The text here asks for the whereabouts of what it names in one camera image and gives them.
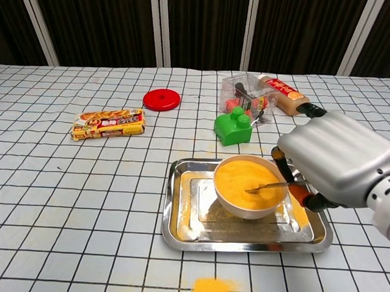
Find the black and silver right hand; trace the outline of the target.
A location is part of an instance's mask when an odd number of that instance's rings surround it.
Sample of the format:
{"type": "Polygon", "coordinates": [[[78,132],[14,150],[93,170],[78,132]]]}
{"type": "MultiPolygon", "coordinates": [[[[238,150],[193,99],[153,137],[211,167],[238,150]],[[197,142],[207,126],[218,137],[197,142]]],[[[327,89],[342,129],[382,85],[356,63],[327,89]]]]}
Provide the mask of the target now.
{"type": "Polygon", "coordinates": [[[346,114],[311,103],[310,120],[282,135],[271,155],[302,207],[369,207],[390,214],[390,140],[346,114]]]}

